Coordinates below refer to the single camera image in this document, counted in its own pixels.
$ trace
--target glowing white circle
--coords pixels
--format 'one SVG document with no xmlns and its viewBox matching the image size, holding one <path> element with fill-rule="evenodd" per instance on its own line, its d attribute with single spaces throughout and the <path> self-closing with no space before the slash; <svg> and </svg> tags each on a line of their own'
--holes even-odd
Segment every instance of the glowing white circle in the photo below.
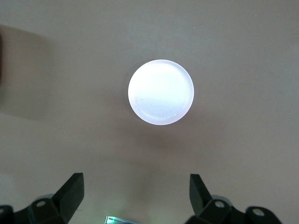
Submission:
<svg viewBox="0 0 299 224">
<path fill-rule="evenodd" d="M 194 87 L 188 72 L 168 60 L 154 60 L 141 66 L 128 87 L 133 111 L 154 125 L 181 119 L 190 109 L 193 97 Z"/>
</svg>

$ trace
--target tan background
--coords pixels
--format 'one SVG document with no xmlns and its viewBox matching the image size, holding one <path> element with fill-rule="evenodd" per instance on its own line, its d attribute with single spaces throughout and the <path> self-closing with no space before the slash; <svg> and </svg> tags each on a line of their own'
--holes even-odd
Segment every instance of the tan background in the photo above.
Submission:
<svg viewBox="0 0 299 224">
<path fill-rule="evenodd" d="M 0 204 L 22 209 L 83 172 L 72 224 L 183 224 L 198 173 L 237 209 L 297 223 L 298 21 L 297 0 L 1 0 Z M 128 103 L 154 59 L 194 82 L 168 126 Z"/>
</svg>

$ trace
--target metal screw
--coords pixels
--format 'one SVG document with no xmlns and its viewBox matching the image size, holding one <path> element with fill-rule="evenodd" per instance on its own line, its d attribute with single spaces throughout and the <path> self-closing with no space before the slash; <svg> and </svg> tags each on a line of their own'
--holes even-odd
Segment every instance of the metal screw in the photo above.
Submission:
<svg viewBox="0 0 299 224">
<path fill-rule="evenodd" d="M 36 203 L 36 206 L 37 206 L 37 207 L 42 207 L 42 206 L 44 206 L 45 204 L 46 204 L 45 201 L 40 201 L 40 202 Z"/>
<path fill-rule="evenodd" d="M 218 208 L 224 208 L 224 203 L 223 202 L 221 202 L 221 201 L 216 201 L 215 202 L 215 205 L 218 207 Z"/>
<path fill-rule="evenodd" d="M 265 215 L 265 213 L 262 210 L 260 210 L 260 209 L 253 209 L 252 211 L 257 216 L 264 216 Z"/>
</svg>

